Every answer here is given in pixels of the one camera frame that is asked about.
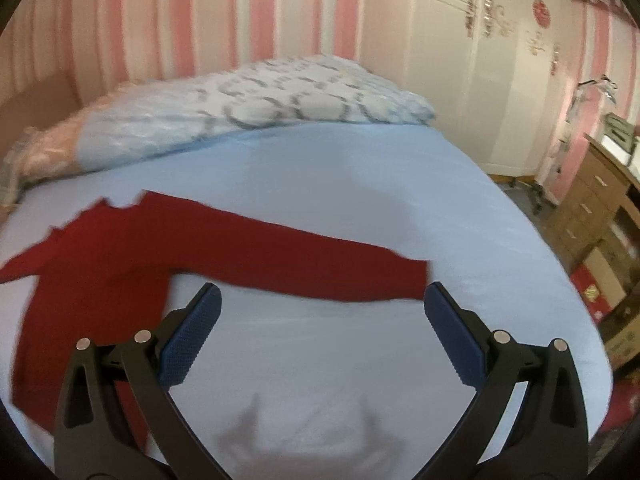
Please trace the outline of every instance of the white wardrobe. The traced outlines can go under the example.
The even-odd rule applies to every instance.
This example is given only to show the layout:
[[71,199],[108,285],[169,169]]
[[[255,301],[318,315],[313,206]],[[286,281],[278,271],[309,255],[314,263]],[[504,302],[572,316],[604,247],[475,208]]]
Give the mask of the white wardrobe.
[[580,41],[570,0],[365,0],[364,9],[365,68],[424,95],[434,126],[487,173],[536,173],[566,85],[563,57]]

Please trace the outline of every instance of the pillow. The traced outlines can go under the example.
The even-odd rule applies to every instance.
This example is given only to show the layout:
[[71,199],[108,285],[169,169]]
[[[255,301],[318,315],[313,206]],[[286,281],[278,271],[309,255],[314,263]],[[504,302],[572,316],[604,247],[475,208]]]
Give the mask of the pillow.
[[26,128],[14,142],[0,164],[0,224],[14,210],[20,193],[20,164],[31,138],[37,133],[35,128]]
[[87,118],[93,112],[105,110],[135,86],[134,83],[125,83],[52,128],[33,135],[21,157],[21,182],[34,184],[48,178],[81,173],[82,168],[76,161],[76,145]]
[[152,83],[86,122],[76,159],[97,171],[195,147],[215,136],[304,123],[424,124],[427,100],[334,56],[265,60]]
[[46,130],[81,107],[69,74],[58,72],[37,81],[0,106],[0,160],[25,128]]

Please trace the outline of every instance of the red circular decoration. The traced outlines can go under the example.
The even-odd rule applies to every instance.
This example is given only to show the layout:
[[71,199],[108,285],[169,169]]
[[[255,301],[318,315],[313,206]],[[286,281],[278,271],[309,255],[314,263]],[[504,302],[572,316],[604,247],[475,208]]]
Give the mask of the red circular decoration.
[[536,17],[540,27],[549,28],[549,25],[551,25],[551,13],[542,0],[533,2],[533,15]]

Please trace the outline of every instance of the light blue bed sheet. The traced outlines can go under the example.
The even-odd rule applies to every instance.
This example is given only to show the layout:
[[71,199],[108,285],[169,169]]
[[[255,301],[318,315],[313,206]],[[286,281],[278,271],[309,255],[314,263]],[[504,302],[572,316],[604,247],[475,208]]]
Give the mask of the light blue bed sheet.
[[[28,192],[11,216],[0,262],[98,198],[124,206],[143,189],[431,260],[433,278],[491,330],[544,346],[565,338],[590,435],[604,418],[610,368],[580,297],[532,224],[436,130],[302,124],[51,182]],[[168,308],[184,306],[204,281],[176,276]],[[0,285],[5,401],[35,283]],[[172,396],[236,478],[410,479],[473,397],[418,301],[345,304],[219,285],[222,316]],[[523,391],[485,457],[499,451]],[[51,437],[13,408],[12,415],[50,463]],[[151,453],[158,456],[154,446]]]

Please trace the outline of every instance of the metal pin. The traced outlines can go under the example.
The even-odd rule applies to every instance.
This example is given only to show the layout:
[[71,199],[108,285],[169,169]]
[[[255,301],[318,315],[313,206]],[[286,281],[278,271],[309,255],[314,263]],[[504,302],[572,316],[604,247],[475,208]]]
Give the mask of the metal pin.
[[556,347],[556,350],[561,352],[564,352],[569,348],[569,345],[566,343],[564,339],[555,339],[554,346]]
[[76,343],[76,348],[78,350],[86,350],[87,348],[89,348],[90,345],[91,345],[91,340],[88,337],[83,337],[82,339],[79,339],[78,342]]
[[509,335],[508,332],[505,332],[504,330],[496,330],[496,332],[494,333],[494,339],[500,343],[500,344],[507,344],[509,341],[511,341],[511,336]]
[[133,339],[136,343],[146,343],[151,339],[151,332],[149,332],[149,330],[141,330],[133,337]]

